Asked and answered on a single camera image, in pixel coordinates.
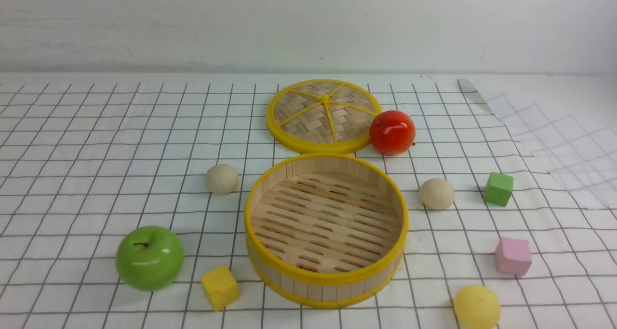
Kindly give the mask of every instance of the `paper sheet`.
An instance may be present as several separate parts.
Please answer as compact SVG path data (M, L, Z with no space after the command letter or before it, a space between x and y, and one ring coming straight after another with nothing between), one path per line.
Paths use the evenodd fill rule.
M572 112L481 83L473 86L522 143L584 209L617 208L617 133Z

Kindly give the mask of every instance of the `bamboo steamer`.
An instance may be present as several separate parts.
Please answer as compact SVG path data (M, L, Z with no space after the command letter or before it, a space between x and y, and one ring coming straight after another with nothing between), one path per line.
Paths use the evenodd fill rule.
M295 152L350 154L371 143L368 129L380 112L361 87L312 79L278 92L266 109L266 124L276 141Z
M380 169L344 154L311 153L257 180L244 224L253 268L273 291L331 309L366 300L392 279L408 216Z

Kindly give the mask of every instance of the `green apple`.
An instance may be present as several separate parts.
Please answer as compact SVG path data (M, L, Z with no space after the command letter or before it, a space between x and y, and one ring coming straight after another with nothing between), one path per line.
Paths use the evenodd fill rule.
M116 252L116 270L133 288L155 291L178 276L185 260L180 239L162 226L147 225L128 233Z

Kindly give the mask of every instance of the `red tomato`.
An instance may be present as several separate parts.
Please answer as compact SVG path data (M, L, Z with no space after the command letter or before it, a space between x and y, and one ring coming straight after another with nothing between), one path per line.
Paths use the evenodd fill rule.
M390 110L375 116L368 135L377 151L394 156L407 151L414 144L416 127L406 113Z

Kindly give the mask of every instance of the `wooden block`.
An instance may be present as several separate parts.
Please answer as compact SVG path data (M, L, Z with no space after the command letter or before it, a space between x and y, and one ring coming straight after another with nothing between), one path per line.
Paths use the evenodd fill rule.
M201 285L214 311L220 311L240 298L240 288L227 265L201 276Z
M497 271L512 276L524 276L531 267L529 241L502 237L495 250Z
M492 172L486 183L484 201L499 206L506 206L512 196L513 185L514 178L512 176Z

